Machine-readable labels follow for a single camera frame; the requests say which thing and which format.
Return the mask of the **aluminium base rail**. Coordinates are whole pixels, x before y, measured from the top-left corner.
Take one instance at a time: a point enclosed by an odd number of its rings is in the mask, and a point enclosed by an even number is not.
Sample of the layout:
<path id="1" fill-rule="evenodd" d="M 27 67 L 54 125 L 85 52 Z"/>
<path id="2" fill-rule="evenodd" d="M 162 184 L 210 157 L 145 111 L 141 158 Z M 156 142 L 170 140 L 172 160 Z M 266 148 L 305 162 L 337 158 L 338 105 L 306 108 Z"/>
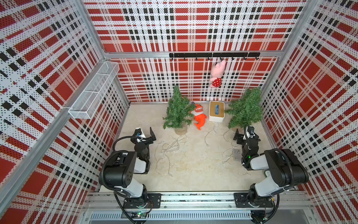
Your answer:
<path id="1" fill-rule="evenodd" d="M 153 205 L 127 208 L 123 214 L 113 193 L 91 193 L 80 215 L 81 224 L 248 223 L 267 216 L 270 224 L 318 224 L 313 204 L 302 191 L 287 191 L 260 207 L 244 202 L 243 191 L 155 192 Z"/>

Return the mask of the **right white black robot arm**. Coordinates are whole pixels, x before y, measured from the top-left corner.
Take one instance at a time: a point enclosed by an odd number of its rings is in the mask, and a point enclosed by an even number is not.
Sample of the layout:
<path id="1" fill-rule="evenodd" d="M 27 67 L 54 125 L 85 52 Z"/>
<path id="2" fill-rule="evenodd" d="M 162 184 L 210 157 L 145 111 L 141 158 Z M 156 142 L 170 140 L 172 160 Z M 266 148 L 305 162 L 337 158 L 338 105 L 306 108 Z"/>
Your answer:
<path id="1" fill-rule="evenodd" d="M 268 206 L 273 196 L 307 183 L 309 174 L 289 149 L 270 149 L 259 154 L 260 137 L 255 128 L 246 126 L 243 134 L 236 130 L 233 140 L 241 145 L 241 164 L 247 171 L 263 170 L 265 179 L 250 186 L 247 193 L 235 194 L 236 207 Z"/>

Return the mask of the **pink pig plush toy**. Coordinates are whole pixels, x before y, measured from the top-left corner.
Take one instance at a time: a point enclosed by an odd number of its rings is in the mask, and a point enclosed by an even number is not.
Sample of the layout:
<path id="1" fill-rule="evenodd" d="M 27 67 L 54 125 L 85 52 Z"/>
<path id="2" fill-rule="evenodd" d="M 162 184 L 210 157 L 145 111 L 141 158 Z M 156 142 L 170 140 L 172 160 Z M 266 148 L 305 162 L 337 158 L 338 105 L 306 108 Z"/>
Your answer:
<path id="1" fill-rule="evenodd" d="M 211 78 L 210 78 L 210 87 L 219 88 L 222 85 L 222 77 L 226 68 L 226 60 L 222 60 L 212 66 L 211 69 Z"/>

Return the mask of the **white wooden tissue box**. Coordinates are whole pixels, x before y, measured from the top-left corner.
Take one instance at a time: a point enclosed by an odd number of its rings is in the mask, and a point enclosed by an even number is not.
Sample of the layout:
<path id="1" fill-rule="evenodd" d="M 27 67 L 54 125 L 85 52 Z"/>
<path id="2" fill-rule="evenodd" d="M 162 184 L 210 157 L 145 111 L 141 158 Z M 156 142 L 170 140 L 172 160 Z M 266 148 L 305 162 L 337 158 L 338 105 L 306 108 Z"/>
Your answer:
<path id="1" fill-rule="evenodd" d="M 225 118 L 225 104 L 220 101 L 210 101 L 208 120 L 222 123 Z"/>

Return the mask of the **red shark plush toy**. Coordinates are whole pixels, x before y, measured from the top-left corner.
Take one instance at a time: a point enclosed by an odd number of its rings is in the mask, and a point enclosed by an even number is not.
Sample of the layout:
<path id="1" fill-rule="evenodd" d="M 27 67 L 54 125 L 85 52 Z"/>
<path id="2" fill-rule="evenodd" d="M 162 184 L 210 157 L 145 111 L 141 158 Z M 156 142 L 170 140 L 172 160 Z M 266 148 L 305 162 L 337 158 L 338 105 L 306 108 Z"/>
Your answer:
<path id="1" fill-rule="evenodd" d="M 201 128 L 205 125 L 207 116 L 204 114 L 204 108 L 200 104 L 192 103 L 195 106 L 195 109 L 191 111 L 191 114 L 195 119 L 195 126 L 201 130 Z"/>

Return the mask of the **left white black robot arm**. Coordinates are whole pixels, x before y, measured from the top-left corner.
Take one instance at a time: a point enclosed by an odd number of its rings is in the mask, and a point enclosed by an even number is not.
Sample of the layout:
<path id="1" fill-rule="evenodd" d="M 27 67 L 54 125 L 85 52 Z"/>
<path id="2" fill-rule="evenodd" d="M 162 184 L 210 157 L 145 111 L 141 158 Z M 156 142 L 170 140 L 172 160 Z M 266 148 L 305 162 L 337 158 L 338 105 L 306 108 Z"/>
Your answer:
<path id="1" fill-rule="evenodd" d="M 134 144 L 133 151 L 115 150 L 116 144 L 129 139 Z M 134 179 L 135 174 L 147 174 L 150 170 L 150 145 L 156 136 L 150 128 L 150 136 L 146 137 L 142 129 L 135 129 L 133 135 L 120 137 L 112 146 L 112 153 L 105 160 L 99 174 L 99 183 L 114 191 L 114 195 L 124 198 L 138 208 L 149 204 L 146 186 Z"/>

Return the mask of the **small christmas tree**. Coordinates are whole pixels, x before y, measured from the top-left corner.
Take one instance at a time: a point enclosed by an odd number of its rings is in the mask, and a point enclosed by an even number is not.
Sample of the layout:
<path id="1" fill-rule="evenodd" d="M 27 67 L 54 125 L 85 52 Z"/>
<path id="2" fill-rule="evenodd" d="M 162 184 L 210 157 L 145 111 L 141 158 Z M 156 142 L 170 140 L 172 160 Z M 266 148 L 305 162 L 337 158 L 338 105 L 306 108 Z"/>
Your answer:
<path id="1" fill-rule="evenodd" d="M 187 128 L 192 124 L 194 115 L 191 113 L 195 105 L 188 97 L 182 96 L 179 86 L 173 89 L 173 96 L 169 99 L 167 115 L 163 118 L 163 128 L 172 128 L 178 136 L 187 133 Z"/>
<path id="2" fill-rule="evenodd" d="M 262 120 L 261 94 L 260 88 L 247 89 L 240 99 L 230 102 L 225 111 L 231 116 L 228 123 L 229 129 L 245 128 Z"/>

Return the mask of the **black hook rail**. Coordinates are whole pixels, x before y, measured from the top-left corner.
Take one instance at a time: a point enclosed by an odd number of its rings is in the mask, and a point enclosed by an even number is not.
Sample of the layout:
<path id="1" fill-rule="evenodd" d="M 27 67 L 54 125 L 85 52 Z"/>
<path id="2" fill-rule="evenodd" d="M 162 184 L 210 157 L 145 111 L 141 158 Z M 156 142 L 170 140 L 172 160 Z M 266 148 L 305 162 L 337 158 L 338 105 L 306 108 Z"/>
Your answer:
<path id="1" fill-rule="evenodd" d="M 253 57 L 257 59 L 261 55 L 260 52 L 236 52 L 236 53 L 230 53 L 230 52 L 210 52 L 210 53 L 169 53 L 170 58 L 248 58 Z"/>

